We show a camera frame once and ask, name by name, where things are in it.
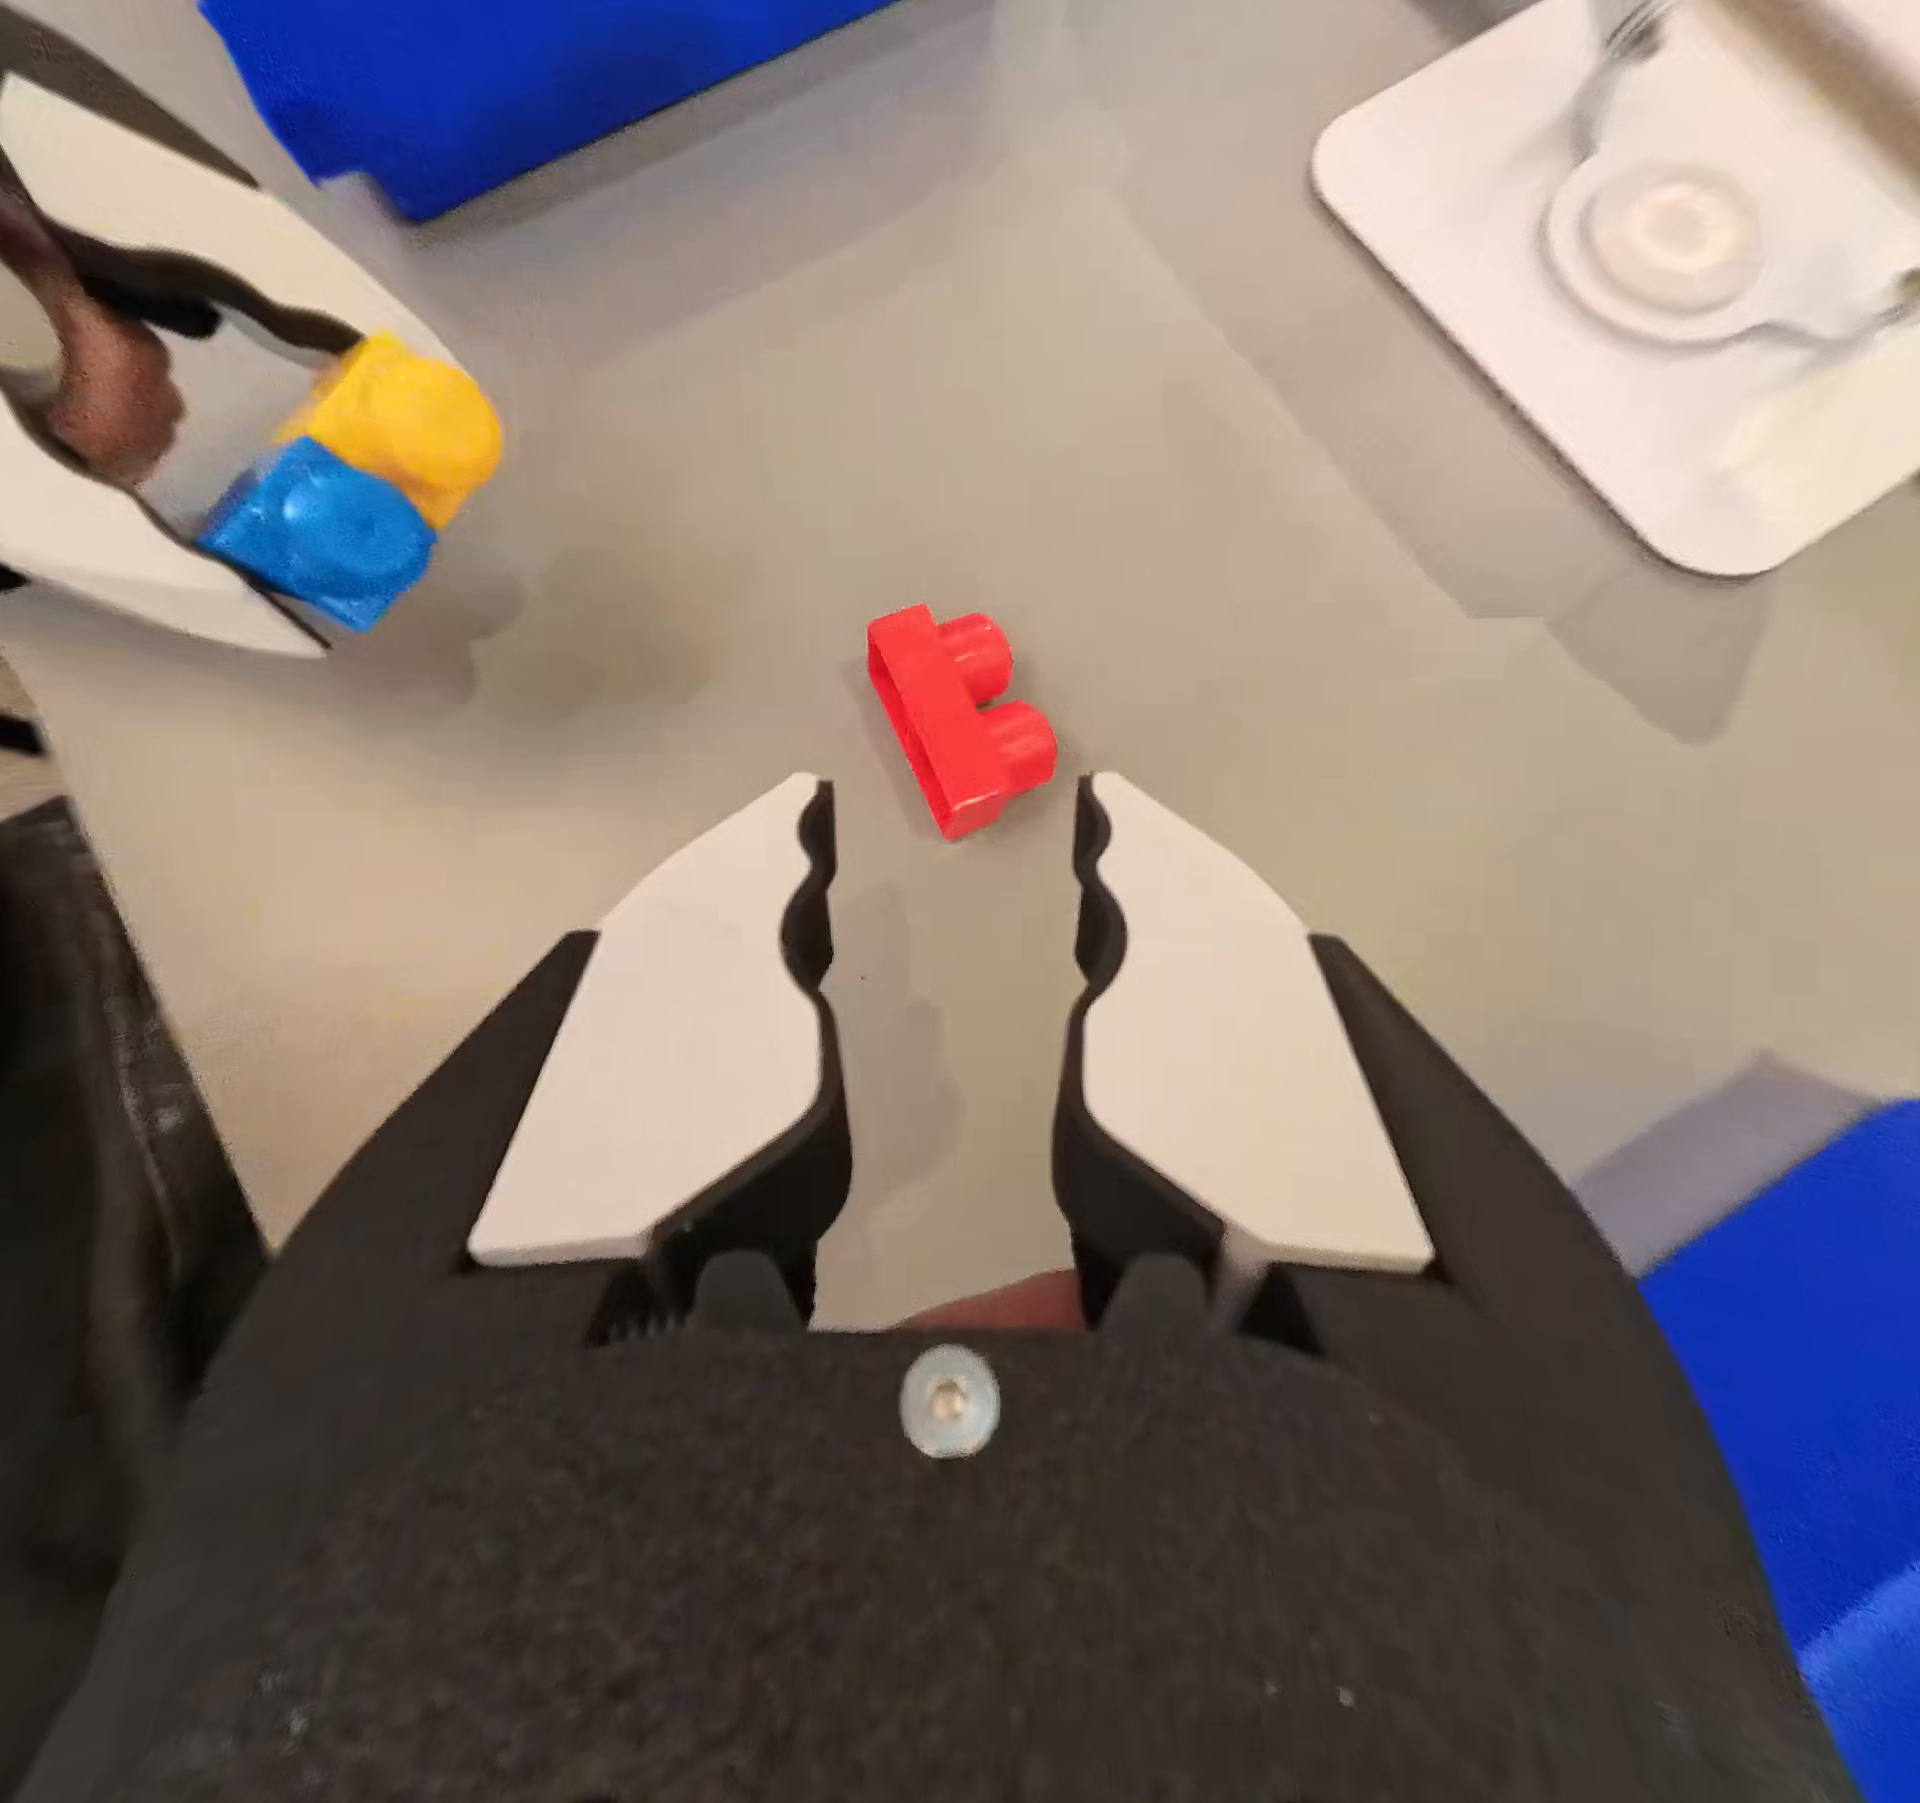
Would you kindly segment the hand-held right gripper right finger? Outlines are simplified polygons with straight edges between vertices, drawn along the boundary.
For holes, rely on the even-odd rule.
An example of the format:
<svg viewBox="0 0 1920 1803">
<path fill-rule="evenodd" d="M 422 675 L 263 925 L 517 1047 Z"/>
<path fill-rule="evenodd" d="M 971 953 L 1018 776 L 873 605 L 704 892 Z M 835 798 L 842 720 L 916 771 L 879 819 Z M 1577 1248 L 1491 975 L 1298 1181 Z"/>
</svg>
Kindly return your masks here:
<svg viewBox="0 0 1920 1803">
<path fill-rule="evenodd" d="M 1071 867 L 1052 1197 L 1087 1328 L 1153 1285 L 1255 1336 L 1425 1298 L 1439 1250 L 1301 915 L 1113 768 L 1077 782 Z"/>
</svg>

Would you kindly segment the white tablet stand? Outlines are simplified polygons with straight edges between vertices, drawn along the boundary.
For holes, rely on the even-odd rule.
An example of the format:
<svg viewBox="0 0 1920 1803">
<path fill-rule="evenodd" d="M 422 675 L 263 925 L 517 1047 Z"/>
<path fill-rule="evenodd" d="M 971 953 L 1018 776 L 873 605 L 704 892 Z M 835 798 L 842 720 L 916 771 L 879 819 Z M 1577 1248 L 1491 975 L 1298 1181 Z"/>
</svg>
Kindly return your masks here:
<svg viewBox="0 0 1920 1803">
<path fill-rule="evenodd" d="M 1308 173 L 1668 565 L 1767 574 L 1917 485 L 1917 0 L 1538 0 Z"/>
</svg>

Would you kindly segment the blue one-stud toy block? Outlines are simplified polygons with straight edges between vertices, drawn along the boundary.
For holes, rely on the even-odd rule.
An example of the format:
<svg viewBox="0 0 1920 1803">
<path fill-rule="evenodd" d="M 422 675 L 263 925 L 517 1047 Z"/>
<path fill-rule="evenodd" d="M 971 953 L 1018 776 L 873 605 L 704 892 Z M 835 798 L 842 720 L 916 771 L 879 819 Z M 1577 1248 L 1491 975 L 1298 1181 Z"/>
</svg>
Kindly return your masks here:
<svg viewBox="0 0 1920 1803">
<path fill-rule="evenodd" d="M 414 590 L 435 531 L 395 485 L 316 439 L 280 441 L 207 509 L 194 545 L 349 634 Z"/>
</svg>

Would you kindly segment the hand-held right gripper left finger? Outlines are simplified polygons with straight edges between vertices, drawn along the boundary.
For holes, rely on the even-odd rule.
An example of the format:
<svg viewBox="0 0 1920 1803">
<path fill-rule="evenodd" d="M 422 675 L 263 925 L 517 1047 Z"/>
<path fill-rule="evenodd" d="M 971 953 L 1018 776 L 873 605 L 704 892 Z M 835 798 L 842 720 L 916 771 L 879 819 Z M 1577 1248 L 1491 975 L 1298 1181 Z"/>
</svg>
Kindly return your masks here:
<svg viewBox="0 0 1920 1803">
<path fill-rule="evenodd" d="M 763 1257 L 803 1322 L 853 1191 L 818 776 L 704 830 L 595 925 L 583 971 L 467 1237 L 481 1270 L 637 1267 L 655 1312 Z"/>
</svg>

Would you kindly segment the grey desk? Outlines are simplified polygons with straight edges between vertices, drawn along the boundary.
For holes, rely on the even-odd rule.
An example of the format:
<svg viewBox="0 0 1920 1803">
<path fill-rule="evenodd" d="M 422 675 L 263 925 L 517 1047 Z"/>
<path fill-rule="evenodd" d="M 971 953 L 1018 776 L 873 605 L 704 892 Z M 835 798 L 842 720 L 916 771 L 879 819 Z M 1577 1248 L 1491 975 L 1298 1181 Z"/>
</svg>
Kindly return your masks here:
<svg viewBox="0 0 1920 1803">
<path fill-rule="evenodd" d="M 1917 500 L 1642 558 L 1308 196 L 1405 0 L 914 0 L 431 228 L 309 192 L 194 0 L 7 0 L 442 331 L 510 460 L 319 664 L 3 647 L 263 1232 L 571 925 L 835 783 L 820 1317 L 1065 1264 L 1071 787 L 1344 938 L 1561 1176 L 1917 1096 Z M 867 624 L 988 614 L 1058 765 L 945 841 Z"/>
</svg>

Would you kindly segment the yellow one-stud toy block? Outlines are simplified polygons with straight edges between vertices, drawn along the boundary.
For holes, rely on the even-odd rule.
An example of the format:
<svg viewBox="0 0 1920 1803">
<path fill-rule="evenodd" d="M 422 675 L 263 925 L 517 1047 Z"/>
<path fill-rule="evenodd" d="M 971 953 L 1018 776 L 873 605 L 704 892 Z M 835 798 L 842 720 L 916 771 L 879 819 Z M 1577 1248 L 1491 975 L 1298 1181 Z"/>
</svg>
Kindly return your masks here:
<svg viewBox="0 0 1920 1803">
<path fill-rule="evenodd" d="M 333 358 L 273 427 L 270 447 L 292 441 L 392 485 L 426 527 L 444 531 L 500 468 L 505 436 L 464 367 L 375 331 Z"/>
</svg>

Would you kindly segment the person's left hand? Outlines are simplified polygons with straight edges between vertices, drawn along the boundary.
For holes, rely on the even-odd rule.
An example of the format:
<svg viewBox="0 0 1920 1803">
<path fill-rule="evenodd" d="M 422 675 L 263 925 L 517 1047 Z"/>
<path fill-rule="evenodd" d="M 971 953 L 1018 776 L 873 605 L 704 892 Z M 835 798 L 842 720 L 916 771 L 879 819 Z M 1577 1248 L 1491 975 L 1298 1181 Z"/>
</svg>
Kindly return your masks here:
<svg viewBox="0 0 1920 1803">
<path fill-rule="evenodd" d="M 145 324 L 79 299 L 61 314 L 61 381 L 41 427 L 91 475 L 143 489 L 177 446 L 184 402 Z"/>
</svg>

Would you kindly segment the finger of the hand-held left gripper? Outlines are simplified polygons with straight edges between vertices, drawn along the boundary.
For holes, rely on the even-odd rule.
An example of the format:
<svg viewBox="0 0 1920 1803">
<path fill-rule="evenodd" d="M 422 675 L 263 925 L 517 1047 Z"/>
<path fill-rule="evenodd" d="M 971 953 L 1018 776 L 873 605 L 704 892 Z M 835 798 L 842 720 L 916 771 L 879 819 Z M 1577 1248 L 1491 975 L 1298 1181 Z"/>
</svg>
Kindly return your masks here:
<svg viewBox="0 0 1920 1803">
<path fill-rule="evenodd" d="M 3 77 L 3 164 L 79 277 L 126 310 L 211 313 L 200 347 L 233 350 L 290 394 L 374 336 L 478 382 L 422 313 L 277 194 L 20 74 Z"/>
<path fill-rule="evenodd" d="M 323 659 L 326 642 L 129 490 L 50 454 L 3 404 L 3 565 L 112 614 L 226 647 Z"/>
</svg>

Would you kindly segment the person's grey sweatshirt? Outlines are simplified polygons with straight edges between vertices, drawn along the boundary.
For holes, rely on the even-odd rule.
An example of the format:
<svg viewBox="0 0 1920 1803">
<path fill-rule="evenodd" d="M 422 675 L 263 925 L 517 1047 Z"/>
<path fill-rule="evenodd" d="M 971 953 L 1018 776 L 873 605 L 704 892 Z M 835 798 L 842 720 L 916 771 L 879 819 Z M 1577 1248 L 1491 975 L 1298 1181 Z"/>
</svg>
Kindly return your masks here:
<svg viewBox="0 0 1920 1803">
<path fill-rule="evenodd" d="M 266 1241 L 64 798 L 3 822 L 3 1705 L 57 1705 Z"/>
</svg>

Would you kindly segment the red two-stud toy block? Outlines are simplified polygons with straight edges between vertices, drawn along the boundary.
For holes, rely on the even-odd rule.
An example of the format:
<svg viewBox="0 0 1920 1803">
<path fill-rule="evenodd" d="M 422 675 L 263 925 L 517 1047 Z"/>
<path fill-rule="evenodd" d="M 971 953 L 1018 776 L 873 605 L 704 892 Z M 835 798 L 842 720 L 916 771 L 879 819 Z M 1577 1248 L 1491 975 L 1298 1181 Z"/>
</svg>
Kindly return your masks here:
<svg viewBox="0 0 1920 1803">
<path fill-rule="evenodd" d="M 995 827 L 1052 782 L 1058 739 L 1009 695 L 1012 645 L 995 616 L 937 619 L 925 605 L 873 616 L 867 679 L 945 841 Z"/>
</svg>

